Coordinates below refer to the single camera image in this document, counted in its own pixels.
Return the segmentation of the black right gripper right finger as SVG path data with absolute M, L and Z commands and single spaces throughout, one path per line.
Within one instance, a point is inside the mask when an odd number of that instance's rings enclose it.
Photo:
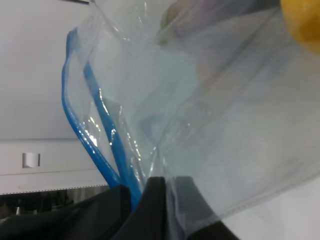
M 190 176 L 150 177 L 114 240 L 236 240 Z

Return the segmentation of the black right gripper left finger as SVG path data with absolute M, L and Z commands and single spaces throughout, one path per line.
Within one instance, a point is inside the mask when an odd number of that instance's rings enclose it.
M 58 211 L 8 217 L 0 224 L 0 238 L 110 240 L 130 213 L 130 191 L 119 185 Z

